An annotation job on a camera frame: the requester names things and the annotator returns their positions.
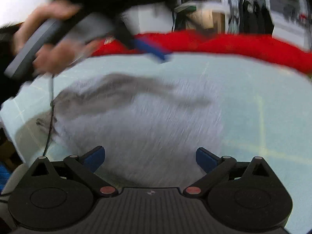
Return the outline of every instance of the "person's right hand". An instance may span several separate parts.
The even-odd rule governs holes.
[[[67,0],[55,0],[52,3],[36,8],[14,35],[13,52],[17,54],[45,20],[49,18],[66,20],[75,15],[79,9],[79,6],[71,4]],[[65,70],[79,54],[84,52],[91,55],[98,45],[98,40],[92,41],[88,45],[83,45],[78,41],[68,39],[62,40],[56,46],[45,44],[37,52],[33,66],[42,74],[59,74]]]

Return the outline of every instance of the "gray towel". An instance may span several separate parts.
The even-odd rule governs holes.
[[[113,185],[180,187],[203,177],[195,152],[220,153],[220,107],[207,79],[110,74],[72,84],[54,101],[52,138],[82,155],[101,145],[97,173]],[[50,116],[38,124],[48,130]]]

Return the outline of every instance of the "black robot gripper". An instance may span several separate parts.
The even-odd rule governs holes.
[[[291,197],[262,157],[237,162],[199,148],[196,161],[206,175],[183,192],[120,193],[93,173],[104,159],[101,146],[60,162],[39,157],[9,198],[14,233],[288,233]]]

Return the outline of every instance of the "black sleeve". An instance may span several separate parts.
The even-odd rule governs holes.
[[[10,97],[15,97],[23,82],[7,78],[4,71],[14,59],[11,43],[18,26],[0,28],[0,107]]]

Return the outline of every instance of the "hanging clothes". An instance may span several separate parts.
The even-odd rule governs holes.
[[[258,32],[259,34],[265,34],[266,33],[266,28],[265,28],[265,23],[262,15],[261,8],[259,6],[258,2],[254,2],[254,13],[257,18],[257,25],[258,25]]]
[[[258,33],[258,23],[254,13],[254,6],[250,2],[244,1],[243,11],[244,33]]]
[[[261,13],[264,20],[265,33],[272,35],[274,30],[274,24],[272,22],[270,12],[268,11],[265,5],[262,6]]]
[[[239,32],[244,32],[244,8],[243,8],[243,1],[239,0],[238,9],[239,9]]]
[[[235,16],[232,16],[232,18],[230,19],[229,29],[227,33],[231,33],[231,34],[239,33],[238,19]]]

